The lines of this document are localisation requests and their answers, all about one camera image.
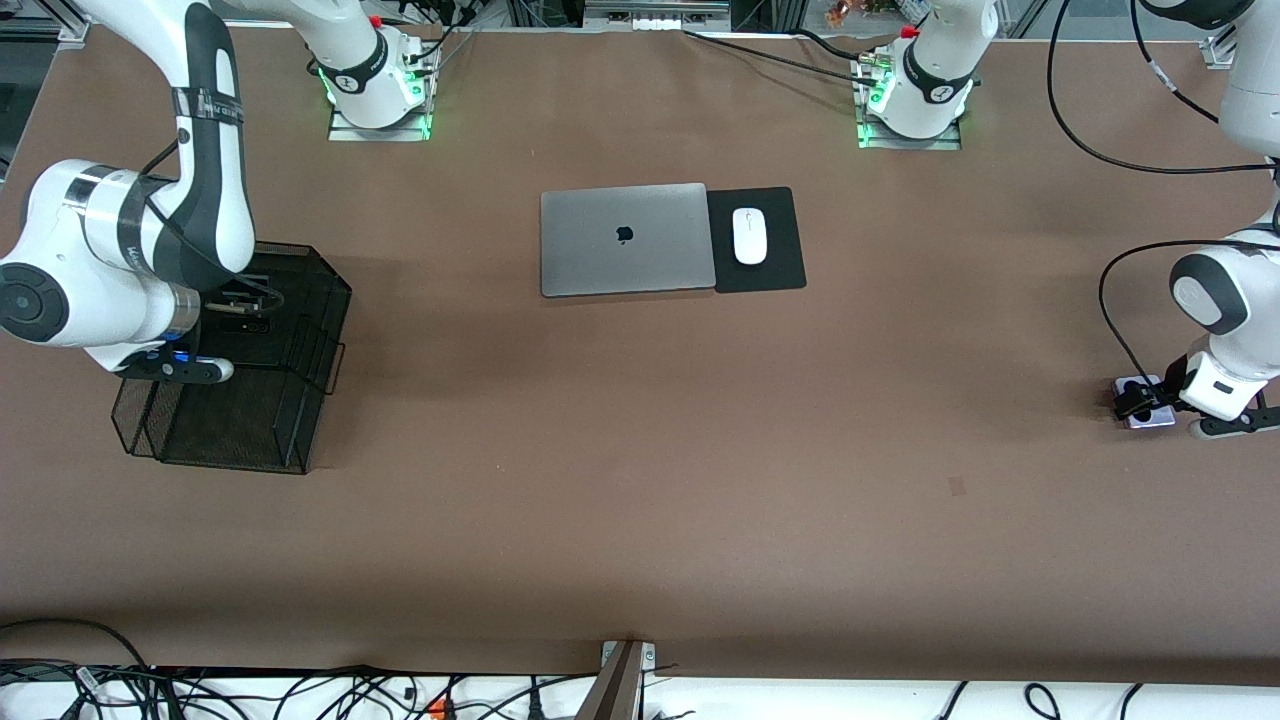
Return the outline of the lilac flip phone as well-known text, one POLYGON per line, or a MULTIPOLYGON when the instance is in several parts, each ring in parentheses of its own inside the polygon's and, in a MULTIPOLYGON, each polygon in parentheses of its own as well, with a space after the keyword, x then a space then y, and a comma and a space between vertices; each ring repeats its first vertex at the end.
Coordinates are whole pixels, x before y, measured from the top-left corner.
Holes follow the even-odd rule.
MULTIPOLYGON (((1129 375, 1129 377, 1120 377, 1120 378, 1148 378, 1149 375, 1151 375, 1151 380, 1160 382, 1160 375, 1152 375, 1152 374, 1147 374, 1147 375, 1129 375)), ((1158 407, 1158 409, 1151 409, 1151 420, 1149 421, 1120 421, 1120 423, 1124 424, 1125 428, 1128 428, 1128 429, 1138 430, 1138 429, 1155 429, 1155 428, 1161 428, 1161 427, 1174 427, 1176 424, 1176 421, 1178 421, 1178 419, 1176 419, 1175 409, 1171 409, 1171 407, 1158 407)))

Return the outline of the silver closed laptop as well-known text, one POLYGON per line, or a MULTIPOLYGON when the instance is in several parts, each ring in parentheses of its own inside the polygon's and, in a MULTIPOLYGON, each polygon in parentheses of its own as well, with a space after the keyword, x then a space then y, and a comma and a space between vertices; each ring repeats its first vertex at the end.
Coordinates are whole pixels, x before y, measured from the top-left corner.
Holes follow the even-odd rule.
POLYGON ((540 252, 545 299, 709 290, 716 264, 707 187, 548 191, 540 252))

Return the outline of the black mouse pad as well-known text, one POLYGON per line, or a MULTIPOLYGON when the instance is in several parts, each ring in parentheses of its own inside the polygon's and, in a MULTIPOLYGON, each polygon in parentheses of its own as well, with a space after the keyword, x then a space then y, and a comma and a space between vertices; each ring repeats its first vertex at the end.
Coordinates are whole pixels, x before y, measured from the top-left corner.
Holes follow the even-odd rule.
POLYGON ((707 193, 718 293, 800 290, 806 286, 794 193, 786 187, 718 190, 707 193), (731 217, 736 208, 764 211, 769 251, 758 266, 736 263, 731 217))

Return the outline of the white computer mouse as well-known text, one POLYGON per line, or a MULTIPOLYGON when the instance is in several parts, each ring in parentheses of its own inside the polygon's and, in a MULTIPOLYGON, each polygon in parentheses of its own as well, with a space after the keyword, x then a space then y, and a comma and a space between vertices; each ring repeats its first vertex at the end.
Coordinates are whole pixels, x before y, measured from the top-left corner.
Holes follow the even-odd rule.
POLYGON ((736 263, 758 266, 768 258, 769 238, 765 214, 758 208, 736 208, 731 217, 732 250, 736 263))

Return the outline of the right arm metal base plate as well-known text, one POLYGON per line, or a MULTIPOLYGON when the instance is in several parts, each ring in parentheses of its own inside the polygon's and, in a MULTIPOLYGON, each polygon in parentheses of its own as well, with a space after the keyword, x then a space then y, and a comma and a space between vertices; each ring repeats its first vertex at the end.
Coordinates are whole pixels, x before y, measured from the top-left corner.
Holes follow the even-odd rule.
POLYGON ((438 50, 404 36, 381 69, 360 79, 320 67, 333 109, 330 141, 419 142, 430 138, 436 99, 438 50))

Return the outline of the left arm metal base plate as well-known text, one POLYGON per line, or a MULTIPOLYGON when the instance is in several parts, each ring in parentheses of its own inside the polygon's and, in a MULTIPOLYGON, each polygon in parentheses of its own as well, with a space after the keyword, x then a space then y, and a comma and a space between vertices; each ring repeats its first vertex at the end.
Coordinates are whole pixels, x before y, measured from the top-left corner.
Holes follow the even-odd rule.
POLYGON ((925 72, 899 79, 892 46, 850 63, 858 141, 861 149, 954 151, 963 146, 960 117, 973 78, 943 81, 925 72))

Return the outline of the grey aluminium post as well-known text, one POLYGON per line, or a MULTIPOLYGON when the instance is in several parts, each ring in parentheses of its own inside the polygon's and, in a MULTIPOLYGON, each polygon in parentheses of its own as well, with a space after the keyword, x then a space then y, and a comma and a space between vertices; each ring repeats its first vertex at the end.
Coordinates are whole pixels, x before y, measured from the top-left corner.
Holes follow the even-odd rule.
POLYGON ((626 639, 602 644, 602 667, 573 720, 643 720, 645 676, 657 669, 650 642, 626 639))

